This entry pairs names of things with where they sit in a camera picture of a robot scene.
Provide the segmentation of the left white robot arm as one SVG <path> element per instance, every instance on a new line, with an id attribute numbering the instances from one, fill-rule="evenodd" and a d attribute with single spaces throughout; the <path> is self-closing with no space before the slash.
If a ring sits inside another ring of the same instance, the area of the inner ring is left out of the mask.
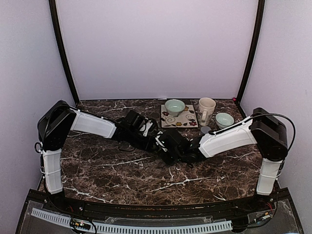
<path id="1" fill-rule="evenodd" d="M 39 140 L 34 148 L 40 154 L 40 171 L 44 175 L 46 191 L 52 195 L 49 203 L 57 212 L 63 213 L 69 208 L 69 202 L 58 193 L 63 192 L 61 152 L 67 138 L 96 135 L 152 152 L 156 150 L 158 124 L 155 119 L 146 118 L 134 110 L 113 120 L 82 111 L 60 100 L 38 121 L 37 130 Z"/>

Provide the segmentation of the large grey-capped pill bottle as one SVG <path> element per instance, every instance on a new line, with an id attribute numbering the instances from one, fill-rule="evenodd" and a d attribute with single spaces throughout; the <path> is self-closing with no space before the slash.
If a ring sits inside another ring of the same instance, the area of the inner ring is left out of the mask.
<path id="1" fill-rule="evenodd" d="M 209 126 L 202 126 L 200 128 L 200 134 L 201 135 L 209 134 L 210 131 L 211 131 L 211 128 Z"/>

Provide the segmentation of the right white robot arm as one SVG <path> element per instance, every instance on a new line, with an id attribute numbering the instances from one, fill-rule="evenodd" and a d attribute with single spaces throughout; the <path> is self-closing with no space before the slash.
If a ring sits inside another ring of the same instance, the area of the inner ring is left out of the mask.
<path id="1" fill-rule="evenodd" d="M 180 161 L 191 166 L 232 149 L 257 145 L 262 164 L 256 195 L 249 200 L 249 208 L 258 212 L 267 205 L 267 196 L 272 193 L 282 164 L 293 146 L 293 142 L 288 142 L 287 128 L 280 117 L 289 120 L 284 115 L 256 108 L 242 121 L 192 140 L 183 137 L 176 129 L 159 132 L 155 137 L 158 154 L 167 165 Z"/>

